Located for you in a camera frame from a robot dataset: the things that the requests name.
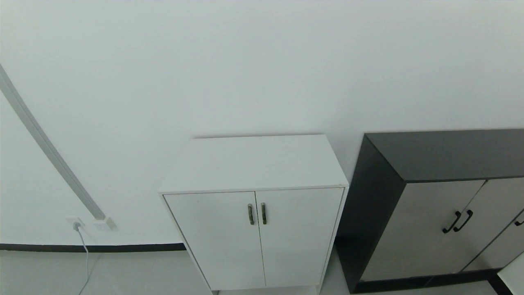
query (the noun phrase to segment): wall outlet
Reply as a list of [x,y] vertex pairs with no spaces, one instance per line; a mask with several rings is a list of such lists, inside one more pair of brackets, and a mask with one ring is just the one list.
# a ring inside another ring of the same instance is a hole
[[101,231],[116,230],[116,225],[110,217],[106,217],[103,220],[95,220],[93,225],[96,227],[96,229]]
[[71,228],[74,226],[75,222],[78,222],[81,227],[85,227],[85,224],[77,216],[66,216],[65,219],[67,220],[67,222],[69,222]]

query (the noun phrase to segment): white cable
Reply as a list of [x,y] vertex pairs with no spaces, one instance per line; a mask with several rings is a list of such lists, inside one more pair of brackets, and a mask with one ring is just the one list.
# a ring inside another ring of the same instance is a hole
[[82,289],[80,290],[80,292],[78,293],[78,295],[82,294],[82,291],[84,291],[85,286],[87,286],[87,284],[89,282],[89,263],[88,263],[89,251],[88,251],[88,248],[85,246],[85,242],[84,242],[84,238],[82,237],[82,233],[80,233],[80,230],[79,230],[80,226],[81,226],[80,223],[75,223],[73,225],[73,229],[76,230],[78,232],[78,234],[80,235],[80,239],[82,240],[82,245],[84,246],[84,249],[85,249],[85,274],[86,274],[86,279],[85,279],[85,284],[82,287]]

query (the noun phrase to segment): cabinet top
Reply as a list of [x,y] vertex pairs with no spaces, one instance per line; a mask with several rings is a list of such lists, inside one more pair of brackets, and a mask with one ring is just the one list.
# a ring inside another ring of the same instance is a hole
[[193,139],[160,194],[348,186],[325,135]]
[[365,136],[406,182],[524,176],[524,129]]

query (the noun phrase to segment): white cabinet door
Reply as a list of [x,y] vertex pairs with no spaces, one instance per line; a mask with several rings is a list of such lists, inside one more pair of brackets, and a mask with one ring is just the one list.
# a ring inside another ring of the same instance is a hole
[[[472,261],[524,208],[524,178],[489,180],[464,210],[452,231],[441,242],[459,272]],[[468,211],[471,218],[467,221]]]
[[[254,192],[165,198],[212,290],[266,286]],[[249,220],[249,204],[253,208],[253,224]]]
[[449,267],[449,253],[442,253],[439,246],[439,242],[451,235],[453,230],[445,234],[442,229],[451,227],[456,220],[455,212],[464,209],[483,183],[408,183],[362,280],[390,280],[455,272],[455,268]]
[[524,213],[511,222],[464,271],[502,268],[524,251]]
[[320,283],[343,191],[323,188],[256,192],[268,287]]

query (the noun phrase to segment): black door handle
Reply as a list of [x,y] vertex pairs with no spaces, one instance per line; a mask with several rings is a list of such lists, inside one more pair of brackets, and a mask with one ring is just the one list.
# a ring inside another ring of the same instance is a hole
[[457,231],[461,230],[466,225],[466,223],[470,220],[470,218],[473,216],[473,211],[471,211],[471,210],[466,211],[466,213],[468,215],[466,221],[459,228],[454,227],[453,228],[454,232],[457,232]]
[[522,224],[524,224],[524,222],[515,221],[515,225],[516,226],[521,226]]
[[455,219],[455,221],[453,222],[453,224],[449,227],[449,228],[443,228],[442,229],[442,232],[447,234],[450,232],[450,230],[455,226],[455,224],[457,223],[457,221],[460,219],[460,217],[462,216],[462,214],[458,211],[455,212],[455,215],[457,216],[457,218]]

